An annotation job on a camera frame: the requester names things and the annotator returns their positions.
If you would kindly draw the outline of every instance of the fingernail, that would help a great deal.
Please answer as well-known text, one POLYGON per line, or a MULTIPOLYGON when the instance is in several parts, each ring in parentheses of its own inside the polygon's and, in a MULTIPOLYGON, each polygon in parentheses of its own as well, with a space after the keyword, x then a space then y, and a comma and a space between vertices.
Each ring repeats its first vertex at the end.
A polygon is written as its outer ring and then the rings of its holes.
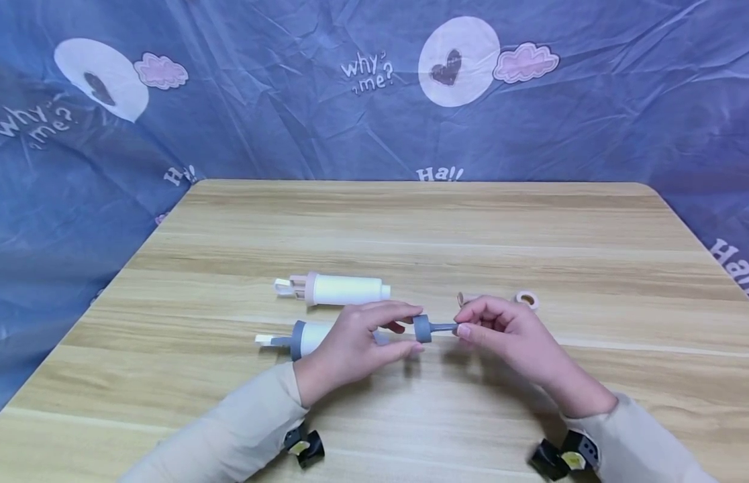
POLYGON ((471 329, 469 329, 468 325, 458 325, 458 337, 461 339, 468 339, 469 335, 471 335, 471 329))

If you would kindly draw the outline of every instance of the beige sleeve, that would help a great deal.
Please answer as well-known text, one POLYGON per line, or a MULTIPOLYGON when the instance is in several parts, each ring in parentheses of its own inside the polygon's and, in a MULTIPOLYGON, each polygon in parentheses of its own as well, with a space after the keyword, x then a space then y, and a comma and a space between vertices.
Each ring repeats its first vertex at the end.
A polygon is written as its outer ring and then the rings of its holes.
POLYGON ((119 483, 237 483, 263 468, 302 424, 291 362, 254 377, 141 459, 119 483))
POLYGON ((683 444, 637 402, 617 394, 608 414, 563 418, 597 444, 600 480, 608 483, 717 483, 683 444))

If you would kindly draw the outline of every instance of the wooden table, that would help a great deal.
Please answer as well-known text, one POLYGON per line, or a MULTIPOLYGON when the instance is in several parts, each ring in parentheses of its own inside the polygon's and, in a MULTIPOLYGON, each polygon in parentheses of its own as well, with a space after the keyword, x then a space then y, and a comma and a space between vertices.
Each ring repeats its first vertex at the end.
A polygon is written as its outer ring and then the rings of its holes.
MULTIPOLYGON (((721 482, 749 483, 749 300, 639 184, 205 181, 0 413, 0 483, 113 482, 158 441, 287 360, 272 280, 379 276, 450 320, 460 290, 534 290, 577 360, 637 398, 721 482)), ((266 482, 537 482, 562 427, 540 392, 435 335, 313 408, 325 461, 266 482)))

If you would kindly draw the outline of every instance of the woman's right hand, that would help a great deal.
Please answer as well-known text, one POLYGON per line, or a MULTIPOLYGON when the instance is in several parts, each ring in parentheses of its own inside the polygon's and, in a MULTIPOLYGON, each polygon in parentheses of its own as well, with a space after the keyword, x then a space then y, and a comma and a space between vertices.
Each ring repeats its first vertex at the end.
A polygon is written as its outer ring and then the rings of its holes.
POLYGON ((462 306, 455 316, 457 336, 495 352, 524 378, 550 386, 574 365, 568 353, 525 304, 490 295, 462 306))
POLYGON ((455 322, 461 340, 497 354, 543 387, 567 417, 608 413, 617 405, 617 397, 571 359, 529 306, 483 295, 463 305, 455 322))

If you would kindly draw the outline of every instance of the hand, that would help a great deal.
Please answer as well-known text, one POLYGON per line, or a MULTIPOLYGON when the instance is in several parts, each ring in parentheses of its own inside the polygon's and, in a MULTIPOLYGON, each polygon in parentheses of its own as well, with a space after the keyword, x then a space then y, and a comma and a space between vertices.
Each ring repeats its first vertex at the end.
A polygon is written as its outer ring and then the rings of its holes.
POLYGON ((485 295, 463 305, 455 322, 458 337, 495 352, 543 387, 566 416, 608 413, 617 405, 613 393, 570 358, 529 306, 485 295))
POLYGON ((399 301, 346 305, 318 348, 294 362, 302 405, 310 407, 335 388, 362 380, 380 367, 422 352, 420 342, 378 345, 373 335, 379 327, 402 334, 404 326, 396 321, 411 323, 411 317, 421 313, 422 307, 399 301))

